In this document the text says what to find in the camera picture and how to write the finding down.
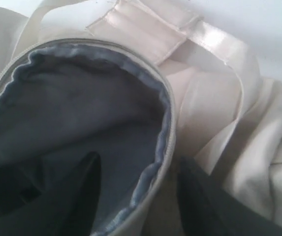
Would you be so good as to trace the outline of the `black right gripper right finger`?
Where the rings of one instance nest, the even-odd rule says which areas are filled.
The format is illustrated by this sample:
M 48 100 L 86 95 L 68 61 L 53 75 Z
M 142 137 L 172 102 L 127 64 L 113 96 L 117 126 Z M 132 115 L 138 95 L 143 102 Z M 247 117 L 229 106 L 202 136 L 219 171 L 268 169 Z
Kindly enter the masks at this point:
M 234 181 L 241 186 L 245 180 L 250 190 L 265 195 L 269 184 L 255 184 L 250 179 L 263 169 L 272 168 L 282 187 L 282 162 L 271 163 L 269 159 L 255 155 L 242 155 L 233 172 L 240 175 Z M 282 227 L 262 217 L 222 190 L 196 163 L 194 158 L 181 157 L 177 182 L 177 199 L 184 232 L 187 236 L 282 236 Z

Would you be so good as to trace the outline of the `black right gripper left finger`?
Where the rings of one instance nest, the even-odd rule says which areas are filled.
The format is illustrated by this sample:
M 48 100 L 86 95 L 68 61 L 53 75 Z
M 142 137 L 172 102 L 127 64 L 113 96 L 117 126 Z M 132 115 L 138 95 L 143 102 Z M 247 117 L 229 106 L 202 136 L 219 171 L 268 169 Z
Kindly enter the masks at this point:
M 89 152 L 41 190 L 17 167 L 0 168 L 0 236 L 88 236 L 101 189 L 101 158 Z

